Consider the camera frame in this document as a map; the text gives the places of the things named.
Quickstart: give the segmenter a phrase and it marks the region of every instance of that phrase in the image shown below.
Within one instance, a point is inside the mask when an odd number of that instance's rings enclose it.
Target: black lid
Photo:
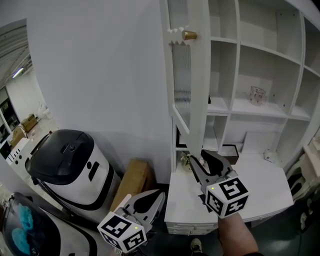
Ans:
[[[8,202],[2,234],[15,256],[60,255],[61,237],[57,226],[20,193],[14,193]]]
[[[27,172],[43,182],[67,185],[80,175],[94,149],[92,137],[77,130],[47,134],[31,152]]]

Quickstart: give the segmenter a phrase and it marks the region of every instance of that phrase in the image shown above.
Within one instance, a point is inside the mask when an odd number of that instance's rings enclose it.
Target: blue object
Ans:
[[[23,229],[25,231],[32,230],[34,228],[34,219],[30,208],[19,203],[19,215]]]
[[[27,232],[21,228],[12,230],[12,239],[15,246],[24,254],[30,255],[30,245],[27,241]]]

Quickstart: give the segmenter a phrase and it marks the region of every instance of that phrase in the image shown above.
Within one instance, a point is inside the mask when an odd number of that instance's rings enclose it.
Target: white cabinet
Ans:
[[[179,151],[199,157],[201,149],[220,152],[223,144],[235,144],[241,152],[247,133],[275,134],[272,148],[278,163],[270,166],[283,172],[281,168],[288,167],[317,131],[320,29],[288,2],[160,1],[172,116],[172,175],[181,167]],[[185,31],[197,37],[184,40]],[[252,104],[251,87],[265,91],[264,104]],[[185,147],[176,145],[177,131]],[[261,153],[269,141],[256,138],[252,136],[251,144],[262,144],[256,150]],[[253,159],[264,162],[258,154]],[[288,189],[285,176],[280,177],[278,185]],[[280,203],[273,212],[264,209],[265,214],[250,218],[282,211],[292,203],[287,197],[283,200],[288,200],[283,207]],[[188,221],[196,224],[196,219]],[[186,224],[170,217],[166,221],[168,227],[169,223]],[[172,233],[181,232],[178,226],[169,228]]]
[[[276,215],[293,204],[283,169],[260,157],[241,155],[233,166],[250,191],[246,207],[240,211],[245,222]],[[208,212],[200,195],[201,188],[193,173],[186,171],[178,161],[171,174],[164,219],[169,233],[195,235],[190,232],[197,230],[204,235],[218,228],[218,216],[213,211]]]

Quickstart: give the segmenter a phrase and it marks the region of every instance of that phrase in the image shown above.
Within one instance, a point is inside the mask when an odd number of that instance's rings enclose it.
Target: white shelving unit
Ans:
[[[288,2],[160,1],[173,174],[183,173],[177,151],[200,157],[202,149],[219,152],[223,144],[234,144],[241,152],[247,133],[275,135],[278,163],[268,166],[283,172],[317,131],[320,27]],[[183,40],[183,30],[197,38]],[[177,55],[177,46],[187,54]],[[266,91],[265,104],[251,103],[252,86]],[[176,147],[177,128],[186,147]],[[257,152],[267,147],[259,136],[251,140],[259,143]],[[264,162],[260,154],[252,159]],[[278,212],[291,203],[283,201]]]

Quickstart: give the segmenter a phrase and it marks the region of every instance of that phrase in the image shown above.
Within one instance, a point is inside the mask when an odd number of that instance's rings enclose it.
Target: ceiling light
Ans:
[[[12,78],[15,78],[17,75],[19,75],[21,72],[22,72],[22,70],[24,70],[24,68],[22,67],[22,68],[20,68],[14,75],[13,75],[13,77]]]

